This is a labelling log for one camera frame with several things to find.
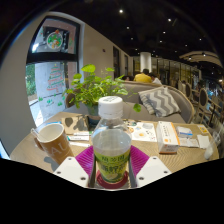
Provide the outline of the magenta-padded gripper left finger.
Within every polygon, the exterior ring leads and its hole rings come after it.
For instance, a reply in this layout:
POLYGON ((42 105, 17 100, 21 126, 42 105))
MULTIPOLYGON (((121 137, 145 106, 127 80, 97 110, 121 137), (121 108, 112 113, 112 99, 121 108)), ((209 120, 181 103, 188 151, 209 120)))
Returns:
POLYGON ((54 174, 78 186, 93 188, 96 176, 93 147, 86 148, 76 157, 67 157, 54 174))

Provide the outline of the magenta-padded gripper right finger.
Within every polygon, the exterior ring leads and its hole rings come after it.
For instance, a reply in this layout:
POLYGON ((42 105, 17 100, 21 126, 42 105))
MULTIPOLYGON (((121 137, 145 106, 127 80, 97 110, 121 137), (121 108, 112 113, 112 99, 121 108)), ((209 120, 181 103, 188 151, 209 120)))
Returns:
POLYGON ((132 188, 143 187, 171 174, 171 171, 157 157, 149 157, 132 146, 129 159, 129 178, 132 188))

